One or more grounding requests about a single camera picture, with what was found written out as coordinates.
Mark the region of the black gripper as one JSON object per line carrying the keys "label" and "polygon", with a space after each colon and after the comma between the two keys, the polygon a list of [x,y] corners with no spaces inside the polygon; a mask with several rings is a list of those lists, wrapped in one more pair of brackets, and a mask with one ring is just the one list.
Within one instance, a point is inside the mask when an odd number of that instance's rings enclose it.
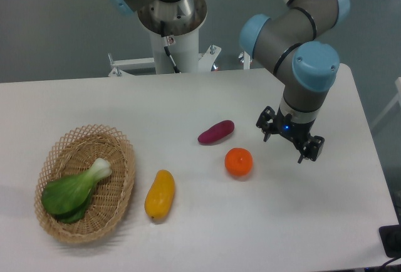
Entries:
{"label": "black gripper", "polygon": [[270,106],[267,106],[256,122],[256,127],[264,135],[263,141],[266,142],[272,134],[280,134],[280,136],[292,142],[296,149],[299,150],[299,164],[303,160],[316,161],[321,154],[325,139],[317,135],[310,135],[313,121],[296,123],[292,121],[291,114],[288,114],[288,116],[288,118],[285,117],[281,110],[276,115],[275,111]]}

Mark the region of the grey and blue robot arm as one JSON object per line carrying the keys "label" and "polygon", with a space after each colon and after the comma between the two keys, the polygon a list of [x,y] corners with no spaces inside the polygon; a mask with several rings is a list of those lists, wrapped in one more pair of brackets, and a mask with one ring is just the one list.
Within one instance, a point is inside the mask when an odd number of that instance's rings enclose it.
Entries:
{"label": "grey and blue robot arm", "polygon": [[[155,69],[158,73],[199,70],[198,44],[186,45],[182,37],[202,26],[204,0],[112,0],[123,14],[137,13],[155,38]],[[314,161],[324,139],[310,131],[334,84],[340,67],[338,53],[317,37],[344,20],[350,0],[284,0],[288,11],[277,19],[263,14],[251,17],[239,35],[245,54],[259,62],[283,85],[277,110],[265,108],[257,127],[266,138],[280,135],[290,141],[301,160]]]}

